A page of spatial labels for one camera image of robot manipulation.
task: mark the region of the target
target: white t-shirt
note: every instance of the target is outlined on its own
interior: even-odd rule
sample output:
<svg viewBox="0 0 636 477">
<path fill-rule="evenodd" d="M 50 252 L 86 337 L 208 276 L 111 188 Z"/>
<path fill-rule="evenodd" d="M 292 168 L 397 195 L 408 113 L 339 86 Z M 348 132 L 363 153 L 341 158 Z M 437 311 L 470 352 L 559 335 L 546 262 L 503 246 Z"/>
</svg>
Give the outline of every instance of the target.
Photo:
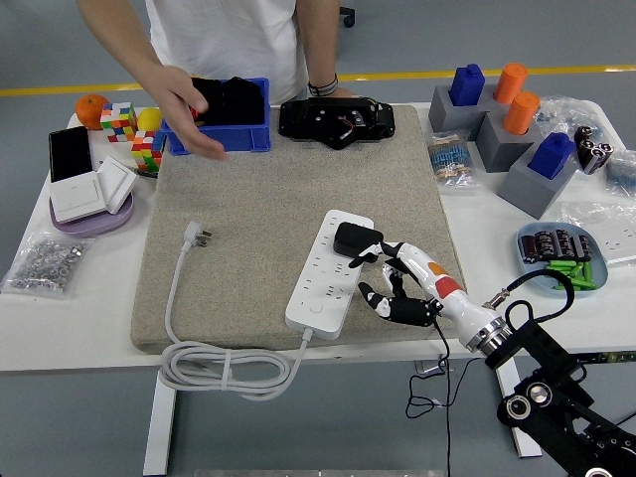
<svg viewBox="0 0 636 477">
<path fill-rule="evenodd" d="M 146 0 L 146 7 L 164 65 L 214 80 L 267 78 L 271 104 L 307 85 L 295 0 Z"/>
</svg>

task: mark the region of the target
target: human hand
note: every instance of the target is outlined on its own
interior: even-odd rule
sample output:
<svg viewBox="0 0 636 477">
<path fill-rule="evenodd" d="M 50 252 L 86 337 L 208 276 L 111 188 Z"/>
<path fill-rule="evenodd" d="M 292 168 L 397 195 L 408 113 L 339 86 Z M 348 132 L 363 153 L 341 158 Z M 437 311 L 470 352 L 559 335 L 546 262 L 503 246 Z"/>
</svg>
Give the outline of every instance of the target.
<svg viewBox="0 0 636 477">
<path fill-rule="evenodd" d="M 188 151 L 209 159 L 228 159 L 223 144 L 203 134 L 194 123 L 190 106 L 198 112 L 205 112 L 208 102 L 192 86 L 192 79 L 186 72 L 159 65 L 146 72 L 142 86 L 155 100 L 166 122 Z"/>
</svg>

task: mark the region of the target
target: black plug adapter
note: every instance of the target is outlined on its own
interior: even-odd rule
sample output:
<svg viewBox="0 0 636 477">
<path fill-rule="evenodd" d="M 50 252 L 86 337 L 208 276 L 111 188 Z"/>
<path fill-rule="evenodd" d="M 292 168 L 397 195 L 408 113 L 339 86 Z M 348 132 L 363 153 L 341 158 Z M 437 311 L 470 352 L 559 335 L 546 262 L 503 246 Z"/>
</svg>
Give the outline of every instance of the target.
<svg viewBox="0 0 636 477">
<path fill-rule="evenodd" d="M 336 230 L 334 251 L 350 258 L 357 257 L 362 251 L 383 241 L 381 232 L 366 227 L 343 222 Z"/>
</svg>

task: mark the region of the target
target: blue plastic crate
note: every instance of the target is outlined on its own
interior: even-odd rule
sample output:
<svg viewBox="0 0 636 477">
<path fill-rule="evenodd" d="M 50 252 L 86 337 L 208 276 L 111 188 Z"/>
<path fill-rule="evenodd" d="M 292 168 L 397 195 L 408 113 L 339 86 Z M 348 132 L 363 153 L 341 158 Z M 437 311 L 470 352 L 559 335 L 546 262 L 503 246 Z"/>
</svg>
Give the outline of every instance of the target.
<svg viewBox="0 0 636 477">
<path fill-rule="evenodd" d="M 262 124 L 242 124 L 224 126 L 200 126 L 199 130 L 206 136 L 221 142 L 226 151 L 265 152 L 271 149 L 269 139 L 269 80 L 267 78 L 246 79 L 260 87 L 264 99 L 265 115 Z M 165 119 L 161 121 L 161 130 L 166 133 L 170 142 L 170 154 L 183 156 L 190 154 Z"/>
</svg>

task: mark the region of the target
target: yellow lemon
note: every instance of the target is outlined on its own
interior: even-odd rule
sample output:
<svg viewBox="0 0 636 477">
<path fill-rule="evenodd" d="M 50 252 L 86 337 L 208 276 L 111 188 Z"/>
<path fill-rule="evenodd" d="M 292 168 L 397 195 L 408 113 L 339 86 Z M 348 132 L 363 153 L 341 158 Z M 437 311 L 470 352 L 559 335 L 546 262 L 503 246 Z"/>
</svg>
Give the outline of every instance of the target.
<svg viewBox="0 0 636 477">
<path fill-rule="evenodd" d="M 147 107 L 137 117 L 137 127 L 141 131 L 157 131 L 161 127 L 161 111 L 158 107 Z"/>
</svg>

